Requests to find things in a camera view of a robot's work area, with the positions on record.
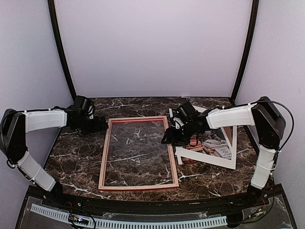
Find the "white photo mat board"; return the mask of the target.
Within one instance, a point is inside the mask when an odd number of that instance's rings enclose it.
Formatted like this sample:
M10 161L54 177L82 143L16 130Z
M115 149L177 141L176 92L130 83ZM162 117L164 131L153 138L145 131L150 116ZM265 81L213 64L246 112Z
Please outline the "white photo mat board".
M199 115L208 115L209 111L205 108L200 108L197 106L194 106L194 108L200 113ZM169 109L170 114L170 121L171 126L175 127L176 129L179 129L184 124L178 119L173 118L173 109ZM178 164L183 163L191 163L193 161L198 162L204 162L211 165L221 166L229 169L236 169L236 157L237 157L237 127L233 126L232 129L232 137L233 137L233 143L232 146L230 146L231 152L232 152L232 159L227 160L215 156L209 156L206 154L197 153L191 150L186 150L183 148L183 146L173 146L175 148L175 155L178 159ZM212 128L207 124L207 131L212 130Z

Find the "clear acrylic sheet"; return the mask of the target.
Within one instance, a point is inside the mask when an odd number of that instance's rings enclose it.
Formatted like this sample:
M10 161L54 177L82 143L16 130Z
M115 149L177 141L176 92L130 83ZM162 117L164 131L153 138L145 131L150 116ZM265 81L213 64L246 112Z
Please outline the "clear acrylic sheet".
M156 186L173 183L164 119L112 122L104 185Z

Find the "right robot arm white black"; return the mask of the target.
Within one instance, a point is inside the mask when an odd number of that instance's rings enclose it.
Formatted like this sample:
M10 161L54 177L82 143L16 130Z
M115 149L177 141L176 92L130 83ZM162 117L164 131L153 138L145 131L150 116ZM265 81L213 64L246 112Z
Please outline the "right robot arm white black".
M182 126L168 127L161 140L162 144L186 146L194 135L203 134L221 127L249 125L255 126L258 135L259 154L253 177L243 197L243 203L253 207L262 198L262 190L281 151L286 121L276 108L277 103L263 96L255 102L232 107L219 106L199 112L186 102L176 109L176 117Z

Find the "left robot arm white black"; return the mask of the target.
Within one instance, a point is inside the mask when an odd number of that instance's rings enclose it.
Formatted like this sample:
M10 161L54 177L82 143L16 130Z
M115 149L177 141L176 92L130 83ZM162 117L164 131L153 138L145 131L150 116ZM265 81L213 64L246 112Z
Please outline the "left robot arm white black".
M62 194L62 184L43 168L31 148L34 137L39 134L54 137L55 132L63 127L90 134L104 131L108 125L103 116L80 114L60 107L21 111L7 109L0 123L0 149L8 165L17 167L30 182L49 193L49 201L57 208L67 204L67 197Z

